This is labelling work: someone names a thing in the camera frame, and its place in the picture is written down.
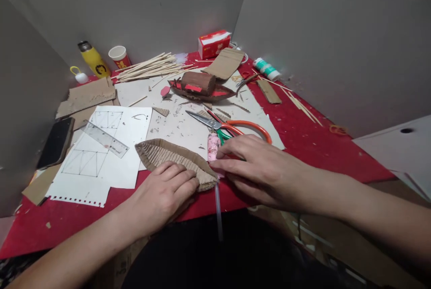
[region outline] green scissors handle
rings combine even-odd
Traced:
[[[215,130],[215,132],[217,133],[217,136],[218,136],[218,137],[219,137],[219,139],[220,139],[220,143],[221,143],[221,145],[223,145],[223,144],[224,144],[224,141],[225,141],[225,140],[228,140],[228,139],[232,138],[232,136],[230,136],[230,135],[228,135],[228,134],[223,133],[223,132],[221,131],[221,129],[216,129],[216,130]]]

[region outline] smartphone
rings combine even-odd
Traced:
[[[75,118],[69,117],[53,125],[36,166],[37,170],[63,162],[69,147]]]

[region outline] red paper cup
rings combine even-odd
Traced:
[[[109,50],[108,55],[118,66],[118,69],[123,69],[132,65],[126,53],[126,48],[124,46],[114,46]]]

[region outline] person's left hand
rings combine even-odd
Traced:
[[[122,226],[133,240],[153,234],[192,201],[199,181],[196,173],[174,162],[163,162],[118,208]]]

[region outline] gray wall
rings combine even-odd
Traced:
[[[0,217],[10,216],[67,95],[67,65],[8,0],[0,0]]]
[[[193,52],[200,35],[233,31],[242,1],[17,0],[17,7],[68,65],[91,73],[76,46],[80,40],[107,60],[111,47],[123,45],[135,63],[161,52]]]
[[[431,0],[244,0],[233,38],[354,137],[431,114]]]

